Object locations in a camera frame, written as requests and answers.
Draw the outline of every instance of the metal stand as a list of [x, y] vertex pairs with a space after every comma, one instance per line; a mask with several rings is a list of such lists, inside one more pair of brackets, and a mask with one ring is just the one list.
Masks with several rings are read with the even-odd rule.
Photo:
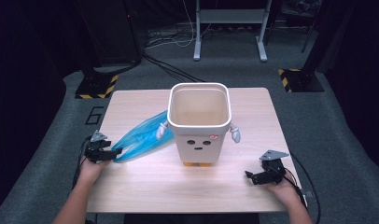
[[269, 17], [272, 0], [268, 0], [263, 9], [202, 9], [200, 0], [196, 0], [196, 42], [193, 60], [201, 60], [201, 23], [260, 23], [260, 36], [256, 37], [260, 60], [267, 61], [263, 37]]

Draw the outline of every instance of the yellow black hazard tape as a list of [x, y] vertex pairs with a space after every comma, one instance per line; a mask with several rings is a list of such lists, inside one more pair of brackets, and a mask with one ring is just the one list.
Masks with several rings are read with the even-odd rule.
[[118, 75], [111, 78], [111, 82], [108, 86], [106, 92], [98, 93], [98, 94], [76, 94], [76, 99], [100, 99], [100, 98], [108, 98], [112, 91], [114, 90], [115, 84], [117, 83]]
[[286, 73], [289, 72], [300, 72], [300, 69], [279, 69], [279, 76], [282, 79], [283, 87], [285, 88], [286, 92], [292, 92], [292, 89], [289, 86], [288, 79], [286, 77]]

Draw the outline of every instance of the gray carpet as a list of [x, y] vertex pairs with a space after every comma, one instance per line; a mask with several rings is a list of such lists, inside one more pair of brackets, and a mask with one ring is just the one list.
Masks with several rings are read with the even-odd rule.
[[[298, 157], [316, 186], [321, 205], [320, 223], [379, 223], [379, 167], [350, 132], [329, 83], [316, 74], [324, 92], [286, 93], [279, 68], [301, 68], [312, 47], [301, 53], [305, 34], [275, 30], [266, 47], [268, 62], [261, 63], [255, 33], [215, 35], [203, 42], [201, 60], [194, 62], [192, 42], [147, 49], [146, 53], [205, 81], [227, 87], [265, 87], [269, 90], [290, 150]], [[114, 70], [105, 67], [102, 70]], [[67, 92], [60, 111], [42, 144], [0, 207], [0, 223], [50, 223], [71, 189], [77, 153], [83, 139], [101, 125], [109, 98], [78, 100], [80, 72], [64, 79]], [[121, 74], [114, 91], [171, 89], [177, 80], [143, 60]], [[86, 119], [95, 106], [102, 114], [95, 125]], [[302, 168], [297, 172], [305, 191], [312, 191]], [[315, 197], [307, 199], [316, 220]], [[98, 223], [122, 223], [123, 214], [101, 214]], [[260, 223], [288, 223], [285, 213], [260, 214]]]

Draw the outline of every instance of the square bucket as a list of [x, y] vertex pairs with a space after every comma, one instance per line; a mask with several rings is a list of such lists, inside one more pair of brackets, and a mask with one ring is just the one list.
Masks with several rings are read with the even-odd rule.
[[231, 127], [230, 95], [220, 83], [180, 83], [170, 92], [167, 112], [184, 164], [218, 161]]

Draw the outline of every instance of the wooden table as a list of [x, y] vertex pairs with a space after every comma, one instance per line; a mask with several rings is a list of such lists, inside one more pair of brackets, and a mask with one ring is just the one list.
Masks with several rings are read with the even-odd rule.
[[[245, 171], [263, 172], [268, 149], [288, 152], [269, 92], [229, 89], [232, 123], [242, 141], [226, 134], [219, 161], [210, 167], [184, 166], [172, 140], [146, 156], [111, 162], [91, 190], [89, 213], [273, 212], [285, 207], [272, 193], [254, 186]], [[133, 127], [167, 110], [170, 90], [115, 91], [100, 132], [112, 146]], [[282, 162], [297, 178], [291, 157]]]

